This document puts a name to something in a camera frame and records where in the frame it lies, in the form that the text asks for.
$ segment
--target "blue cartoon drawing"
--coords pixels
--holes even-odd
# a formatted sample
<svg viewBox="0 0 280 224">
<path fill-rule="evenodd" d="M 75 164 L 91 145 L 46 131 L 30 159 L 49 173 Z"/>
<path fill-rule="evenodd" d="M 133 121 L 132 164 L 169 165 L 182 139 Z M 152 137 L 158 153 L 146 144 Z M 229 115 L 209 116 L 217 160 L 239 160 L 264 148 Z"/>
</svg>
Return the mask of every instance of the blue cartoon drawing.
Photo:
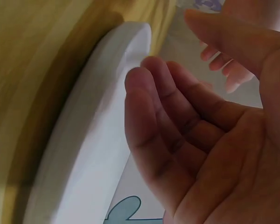
<svg viewBox="0 0 280 224">
<path fill-rule="evenodd" d="M 199 9 L 201 6 L 207 6 L 210 10 L 220 12 L 222 4 L 219 0 L 195 0 L 194 7 Z"/>
<path fill-rule="evenodd" d="M 109 212 L 104 224 L 162 224 L 163 219 L 132 219 L 141 206 L 141 199 L 130 196 L 117 203 Z"/>
</svg>

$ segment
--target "paper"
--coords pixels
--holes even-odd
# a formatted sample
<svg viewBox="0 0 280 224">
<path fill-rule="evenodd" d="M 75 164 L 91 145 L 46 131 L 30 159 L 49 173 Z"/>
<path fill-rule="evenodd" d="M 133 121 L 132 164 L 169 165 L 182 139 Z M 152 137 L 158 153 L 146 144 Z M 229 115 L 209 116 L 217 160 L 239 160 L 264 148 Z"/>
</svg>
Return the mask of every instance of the paper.
<svg viewBox="0 0 280 224">
<path fill-rule="evenodd" d="M 163 224 L 164 213 L 164 208 L 144 183 L 130 156 L 104 224 Z"/>
</svg>

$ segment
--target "hand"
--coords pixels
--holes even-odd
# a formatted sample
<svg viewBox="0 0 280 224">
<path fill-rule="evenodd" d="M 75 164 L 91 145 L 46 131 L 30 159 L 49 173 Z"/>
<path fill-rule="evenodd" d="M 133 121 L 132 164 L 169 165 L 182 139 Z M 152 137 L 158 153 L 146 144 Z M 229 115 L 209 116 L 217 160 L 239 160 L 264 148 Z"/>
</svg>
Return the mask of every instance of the hand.
<svg viewBox="0 0 280 224">
<path fill-rule="evenodd" d="M 174 62 L 126 78 L 126 137 L 175 224 L 280 223 L 280 33 L 186 12 L 203 42 L 260 80 L 264 109 L 224 101 Z"/>
<path fill-rule="evenodd" d="M 226 0 L 222 14 L 240 19 L 265 28 L 280 31 L 280 0 Z M 201 53 L 204 61 L 210 60 L 218 52 L 207 46 Z M 225 88 L 228 93 L 235 91 L 241 84 L 250 81 L 254 75 L 233 60 L 230 56 L 220 53 L 210 62 L 210 70 L 222 69 L 227 77 Z"/>
</svg>

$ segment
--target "wooden table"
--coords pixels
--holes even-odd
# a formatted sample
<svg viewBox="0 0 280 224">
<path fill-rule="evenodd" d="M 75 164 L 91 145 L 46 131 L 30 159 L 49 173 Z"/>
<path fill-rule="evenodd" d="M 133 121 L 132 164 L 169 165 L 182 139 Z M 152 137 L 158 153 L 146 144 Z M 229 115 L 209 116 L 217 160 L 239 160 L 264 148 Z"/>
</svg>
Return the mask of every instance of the wooden table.
<svg viewBox="0 0 280 224">
<path fill-rule="evenodd" d="M 22 223 L 43 150 L 85 60 L 110 29 L 146 21 L 158 52 L 175 0 L 0 0 L 0 224 Z"/>
</svg>

